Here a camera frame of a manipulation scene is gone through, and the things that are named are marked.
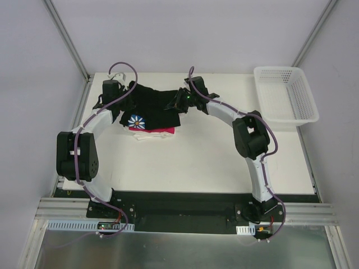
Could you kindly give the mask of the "black daisy print t-shirt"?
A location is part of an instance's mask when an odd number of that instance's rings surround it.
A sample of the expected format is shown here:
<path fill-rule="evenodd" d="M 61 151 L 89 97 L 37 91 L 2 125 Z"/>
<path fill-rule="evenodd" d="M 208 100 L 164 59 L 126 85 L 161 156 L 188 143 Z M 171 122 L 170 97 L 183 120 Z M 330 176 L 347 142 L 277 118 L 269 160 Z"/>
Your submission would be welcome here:
<path fill-rule="evenodd" d="M 140 130 L 154 130 L 179 127 L 181 125 L 178 110 L 167 105 L 175 98 L 177 90 L 158 91 L 141 84 L 129 83 L 134 90 L 129 95 L 134 108 L 123 112 L 119 123 Z"/>

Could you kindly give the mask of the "white t-shirt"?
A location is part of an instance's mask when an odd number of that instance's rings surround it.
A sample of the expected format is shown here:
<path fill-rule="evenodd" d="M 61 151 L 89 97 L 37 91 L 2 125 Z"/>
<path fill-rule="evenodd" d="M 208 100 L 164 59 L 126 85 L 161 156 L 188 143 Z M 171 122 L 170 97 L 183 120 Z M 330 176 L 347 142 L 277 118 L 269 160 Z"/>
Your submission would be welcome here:
<path fill-rule="evenodd" d="M 131 132 L 128 130 L 128 127 L 124 127 L 123 128 L 127 133 L 131 134 L 135 139 L 137 139 L 138 141 L 143 141 L 143 140 L 147 140 L 150 138 L 168 138 L 168 137 L 172 137 L 173 135 L 159 135 L 159 134 L 138 134 L 135 132 Z"/>

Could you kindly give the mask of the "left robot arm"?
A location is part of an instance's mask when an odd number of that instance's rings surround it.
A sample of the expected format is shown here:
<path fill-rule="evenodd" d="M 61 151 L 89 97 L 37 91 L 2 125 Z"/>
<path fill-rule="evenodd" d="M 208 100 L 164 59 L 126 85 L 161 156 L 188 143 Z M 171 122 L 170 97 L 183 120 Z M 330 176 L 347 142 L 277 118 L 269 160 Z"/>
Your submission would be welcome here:
<path fill-rule="evenodd" d="M 96 140 L 121 111 L 133 107 L 131 93 L 136 86 L 137 81 L 129 86 L 114 78 L 103 81 L 102 93 L 90 115 L 76 128 L 57 135 L 57 174 L 81 186 L 94 202 L 100 203 L 99 211 L 107 218 L 116 216 L 119 205 L 111 199 L 112 188 L 99 175 Z"/>

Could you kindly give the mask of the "pink t-shirt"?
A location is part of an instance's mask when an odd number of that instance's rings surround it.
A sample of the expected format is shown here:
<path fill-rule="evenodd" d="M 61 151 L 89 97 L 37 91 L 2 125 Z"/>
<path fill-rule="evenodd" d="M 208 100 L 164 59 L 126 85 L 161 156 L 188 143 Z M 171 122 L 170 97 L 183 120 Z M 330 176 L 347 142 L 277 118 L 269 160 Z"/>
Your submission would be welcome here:
<path fill-rule="evenodd" d="M 152 130 L 128 127 L 128 130 L 131 131 L 131 132 L 138 133 L 138 134 L 153 134 L 153 135 L 173 135 L 173 134 L 175 134 L 175 128 L 174 127 L 152 129 Z"/>

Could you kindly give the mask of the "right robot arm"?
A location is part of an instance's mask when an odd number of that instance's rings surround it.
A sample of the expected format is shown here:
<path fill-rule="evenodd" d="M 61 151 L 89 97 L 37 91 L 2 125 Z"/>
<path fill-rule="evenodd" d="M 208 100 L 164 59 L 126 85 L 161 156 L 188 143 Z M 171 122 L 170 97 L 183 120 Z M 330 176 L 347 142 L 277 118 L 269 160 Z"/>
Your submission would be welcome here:
<path fill-rule="evenodd" d="M 186 78 L 184 85 L 165 108 L 186 113 L 190 107 L 196 107 L 232 127 L 236 150 L 246 160 L 252 183 L 252 202 L 241 210 L 241 216 L 255 224 L 267 220 L 273 213 L 276 200 L 264 160 L 270 138 L 260 113 L 255 110 L 240 112 L 219 95 L 210 94 L 200 76 Z"/>

